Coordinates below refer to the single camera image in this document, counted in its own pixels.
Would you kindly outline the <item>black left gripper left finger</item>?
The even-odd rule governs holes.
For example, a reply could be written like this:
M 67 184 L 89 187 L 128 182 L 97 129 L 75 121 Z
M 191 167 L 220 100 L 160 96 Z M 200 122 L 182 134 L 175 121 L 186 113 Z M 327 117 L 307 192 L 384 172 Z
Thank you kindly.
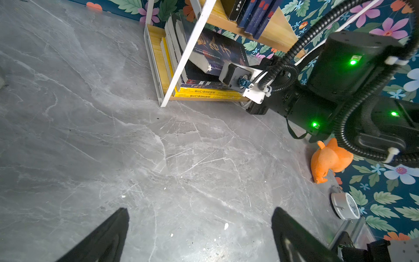
M 119 208 L 58 262 L 119 262 L 128 228 L 128 210 Z

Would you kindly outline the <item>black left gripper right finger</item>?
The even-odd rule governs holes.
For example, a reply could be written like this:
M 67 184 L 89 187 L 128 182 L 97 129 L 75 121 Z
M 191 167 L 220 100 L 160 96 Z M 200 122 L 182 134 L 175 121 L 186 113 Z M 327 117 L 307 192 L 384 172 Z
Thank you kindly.
M 275 208 L 271 222 L 281 262 L 341 261 L 281 207 Z

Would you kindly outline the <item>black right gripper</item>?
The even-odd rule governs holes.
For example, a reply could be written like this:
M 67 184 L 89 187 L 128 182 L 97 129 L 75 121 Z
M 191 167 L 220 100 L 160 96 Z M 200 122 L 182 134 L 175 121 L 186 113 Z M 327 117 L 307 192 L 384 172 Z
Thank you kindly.
M 250 115 L 266 115 L 269 111 L 269 103 L 268 99 L 264 99 L 261 104 L 257 104 L 256 102 L 251 102 L 250 105 L 247 107 L 246 112 Z

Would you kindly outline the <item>black wolf cover book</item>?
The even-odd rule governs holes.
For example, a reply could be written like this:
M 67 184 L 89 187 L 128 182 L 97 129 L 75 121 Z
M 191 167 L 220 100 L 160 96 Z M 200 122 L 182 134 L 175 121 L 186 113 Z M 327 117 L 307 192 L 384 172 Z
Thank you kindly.
M 189 42 L 194 24 L 177 14 L 170 15 L 165 25 L 166 42 L 172 64 L 177 67 Z M 218 81 L 224 65 L 220 55 L 210 53 L 205 41 L 197 42 L 182 73 L 183 83 Z

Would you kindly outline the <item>dark portrait book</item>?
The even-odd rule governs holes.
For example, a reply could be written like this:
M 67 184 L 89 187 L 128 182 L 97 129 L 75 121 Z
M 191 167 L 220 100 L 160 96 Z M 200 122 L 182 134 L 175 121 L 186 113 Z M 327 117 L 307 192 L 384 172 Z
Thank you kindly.
M 173 16 L 176 36 L 180 48 L 185 51 L 191 39 L 194 24 L 183 17 Z M 204 28 L 189 60 L 204 73 L 219 76 L 226 62 L 248 66 L 244 46 L 222 34 Z
M 167 75 L 169 80 L 171 81 L 173 78 L 173 69 L 175 67 L 175 63 L 177 63 L 177 59 L 175 57 L 174 52 L 172 51 L 172 45 L 169 43 L 166 38 L 162 38 L 160 42 L 160 47 L 162 49 L 162 54 L 164 58 L 165 67 L 167 70 Z M 202 93 L 216 93 L 218 90 L 221 93 L 227 93 L 229 90 L 228 87 L 219 81 L 209 81 L 209 79 L 213 79 L 211 75 L 204 74 L 200 69 L 198 69 L 192 62 L 187 62 L 185 69 L 182 73 L 185 73 L 185 76 L 180 77 L 178 83 L 176 84 L 176 88 L 173 92 L 175 96 L 176 93 L 194 93 L 198 92 L 198 89 L 208 89 L 211 91 L 202 91 Z

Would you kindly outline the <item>blue book yellow label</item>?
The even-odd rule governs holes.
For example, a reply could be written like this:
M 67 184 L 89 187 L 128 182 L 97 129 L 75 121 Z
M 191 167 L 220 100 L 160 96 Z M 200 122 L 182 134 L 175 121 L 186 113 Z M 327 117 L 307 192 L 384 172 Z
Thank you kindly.
M 239 15 L 239 19 L 237 21 L 237 25 L 239 28 L 245 28 L 256 4 L 257 4 L 257 0 L 245 1 L 244 6 Z

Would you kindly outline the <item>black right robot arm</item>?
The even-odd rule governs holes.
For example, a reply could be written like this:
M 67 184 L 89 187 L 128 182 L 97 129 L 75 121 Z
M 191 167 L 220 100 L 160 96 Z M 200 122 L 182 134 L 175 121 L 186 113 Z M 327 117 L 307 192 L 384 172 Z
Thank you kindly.
M 258 87 L 271 96 L 248 113 L 273 110 L 304 128 L 312 139 L 333 134 L 360 157 L 392 166 L 419 165 L 419 106 L 381 95 L 391 78 L 419 49 L 414 22 L 405 44 L 392 36 L 341 31 L 294 65 L 294 57 L 329 25 L 361 1 L 342 1 L 321 17 L 282 57 L 263 59 Z

